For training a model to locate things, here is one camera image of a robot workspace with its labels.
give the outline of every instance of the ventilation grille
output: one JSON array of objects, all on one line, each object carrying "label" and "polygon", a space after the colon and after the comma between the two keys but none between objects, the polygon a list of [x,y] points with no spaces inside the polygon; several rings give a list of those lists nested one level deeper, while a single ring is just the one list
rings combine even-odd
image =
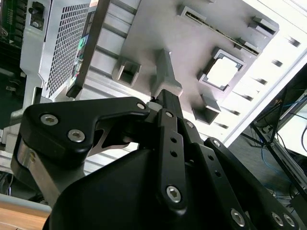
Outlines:
[{"label": "ventilation grille", "polygon": [[52,96],[72,75],[89,4],[63,8],[47,89]]}]

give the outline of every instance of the green circuit board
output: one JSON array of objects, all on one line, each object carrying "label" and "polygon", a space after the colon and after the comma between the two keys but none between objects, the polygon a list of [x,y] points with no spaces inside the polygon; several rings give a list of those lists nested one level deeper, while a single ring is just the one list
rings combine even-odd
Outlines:
[{"label": "green circuit board", "polygon": [[11,46],[21,48],[27,2],[23,0],[3,0],[1,4],[0,40]]}]

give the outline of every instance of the mounting hole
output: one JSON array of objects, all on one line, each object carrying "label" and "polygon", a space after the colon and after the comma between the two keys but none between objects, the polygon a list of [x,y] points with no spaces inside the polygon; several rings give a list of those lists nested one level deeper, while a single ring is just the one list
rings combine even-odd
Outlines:
[{"label": "mounting hole", "polygon": [[215,170],[214,172],[215,172],[215,175],[217,175],[217,177],[221,177],[222,176],[219,171]]},{"label": "mounting hole", "polygon": [[209,157],[210,160],[212,160],[212,161],[214,160],[213,156],[208,155],[208,157]]},{"label": "mounting hole", "polygon": [[172,141],[173,143],[177,143],[177,140],[176,140],[175,138],[171,138],[171,141]]},{"label": "mounting hole", "polygon": [[173,157],[177,157],[177,156],[178,156],[177,153],[176,153],[175,151],[171,151],[171,155],[172,155]]}]

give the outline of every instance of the circuit board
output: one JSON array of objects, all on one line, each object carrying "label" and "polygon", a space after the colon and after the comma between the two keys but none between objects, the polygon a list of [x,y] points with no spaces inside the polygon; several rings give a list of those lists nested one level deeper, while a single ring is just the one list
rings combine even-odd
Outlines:
[{"label": "circuit board", "polygon": [[79,41],[79,45],[78,45],[78,51],[77,51],[77,58],[74,62],[74,67],[72,70],[72,77],[69,83],[69,87],[71,87],[78,75],[79,75],[79,71],[81,69],[82,63],[83,63],[83,55],[84,55],[84,50],[88,41],[88,37],[89,37],[89,33],[92,27],[92,23],[94,20],[94,16],[95,16],[95,12],[89,12],[86,18],[86,22],[85,22],[85,26],[83,29],[83,33],[82,33],[82,38]]},{"label": "circuit board", "polygon": [[0,41],[22,47],[26,10],[27,2],[24,0],[2,0]]}]

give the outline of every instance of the screw head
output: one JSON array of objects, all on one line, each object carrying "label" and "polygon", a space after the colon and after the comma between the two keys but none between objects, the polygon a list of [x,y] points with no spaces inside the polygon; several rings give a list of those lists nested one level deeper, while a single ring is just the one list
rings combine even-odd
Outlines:
[{"label": "screw head", "polygon": [[283,220],[275,212],[272,212],[272,217],[279,226],[283,226]]},{"label": "screw head", "polygon": [[283,217],[284,217],[285,220],[288,222],[288,224],[290,224],[292,227],[295,227],[295,223],[294,223],[294,221],[291,219],[291,217],[289,217],[287,214],[284,214]]},{"label": "screw head", "polygon": [[169,186],[166,188],[166,193],[168,197],[174,202],[179,203],[181,201],[181,194],[179,190],[174,186]]},{"label": "screw head", "polygon": [[165,112],[166,115],[168,115],[169,117],[173,117],[173,115],[170,112]]},{"label": "screw head", "polygon": [[145,106],[141,103],[137,103],[137,106],[140,108],[140,109],[145,109]]},{"label": "screw head", "polygon": [[54,126],[59,122],[57,117],[51,114],[42,115],[40,121],[46,126]]},{"label": "screw head", "polygon": [[38,24],[37,22],[33,22],[33,23],[32,23],[32,26],[38,28],[38,27],[39,27],[39,24]]},{"label": "screw head", "polygon": [[245,226],[245,220],[243,216],[237,210],[232,208],[230,211],[230,214],[231,214],[232,219],[235,221],[235,223],[237,223],[237,225],[239,225],[240,227]]},{"label": "screw head", "polygon": [[217,147],[220,147],[221,144],[217,141],[217,140],[213,140],[213,143],[217,146]]},{"label": "screw head", "polygon": [[190,122],[190,121],[187,121],[187,125],[188,125],[190,128],[194,128],[194,125],[193,125],[192,122]]},{"label": "screw head", "polygon": [[80,143],[85,140],[85,134],[78,129],[72,129],[71,131],[68,132],[67,136],[71,141],[77,143]]}]

